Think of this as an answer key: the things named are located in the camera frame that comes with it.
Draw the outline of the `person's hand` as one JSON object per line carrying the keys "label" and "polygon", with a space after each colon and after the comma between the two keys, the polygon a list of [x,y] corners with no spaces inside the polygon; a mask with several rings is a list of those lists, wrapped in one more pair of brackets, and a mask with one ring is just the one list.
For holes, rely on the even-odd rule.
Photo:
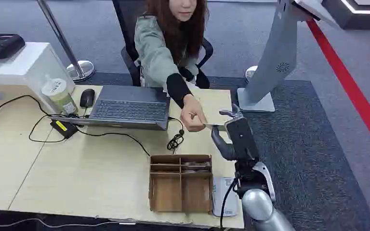
{"label": "person's hand", "polygon": [[183,98],[184,106],[181,110],[180,119],[190,132],[198,132],[205,129],[207,119],[199,101],[192,95],[187,94]]}

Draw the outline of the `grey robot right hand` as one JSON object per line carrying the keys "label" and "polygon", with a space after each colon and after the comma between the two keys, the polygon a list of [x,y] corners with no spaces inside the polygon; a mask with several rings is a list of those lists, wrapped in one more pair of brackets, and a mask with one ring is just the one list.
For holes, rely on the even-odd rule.
{"label": "grey robot right hand", "polygon": [[259,152],[241,109],[232,105],[232,110],[219,110],[219,114],[231,117],[223,125],[211,126],[211,138],[221,156],[228,161],[259,162]]}

